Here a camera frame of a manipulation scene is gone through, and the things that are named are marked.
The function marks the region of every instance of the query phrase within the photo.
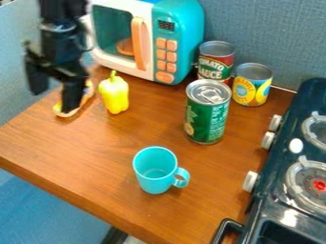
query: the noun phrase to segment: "can lid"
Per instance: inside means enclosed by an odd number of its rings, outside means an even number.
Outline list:
[[[267,80],[273,77],[272,71],[262,64],[244,63],[235,69],[236,76],[242,76],[250,80]]]
[[[230,100],[230,88],[218,81],[196,80],[187,86],[186,93],[193,101],[203,105],[222,104]]]
[[[227,57],[234,54],[234,47],[223,41],[208,41],[199,46],[200,54]]]

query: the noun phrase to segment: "toy stove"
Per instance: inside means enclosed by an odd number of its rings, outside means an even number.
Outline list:
[[[246,223],[224,219],[214,244],[228,230],[239,233],[241,244],[326,243],[326,79],[304,82],[269,129],[265,167],[248,172],[243,184],[252,193]]]

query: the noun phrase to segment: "blue floor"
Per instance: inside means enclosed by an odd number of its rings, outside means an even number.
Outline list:
[[[0,171],[1,244],[97,244],[109,225]]]

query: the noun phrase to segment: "pepper stem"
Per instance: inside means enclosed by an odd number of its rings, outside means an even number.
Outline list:
[[[111,82],[114,81],[114,79],[115,79],[115,74],[116,74],[116,71],[115,71],[115,70],[112,70],[111,75],[110,75],[110,80],[111,80]]]

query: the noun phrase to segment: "toy microwave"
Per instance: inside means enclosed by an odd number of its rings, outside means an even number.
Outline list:
[[[93,59],[147,80],[178,84],[203,40],[196,0],[92,0]]]

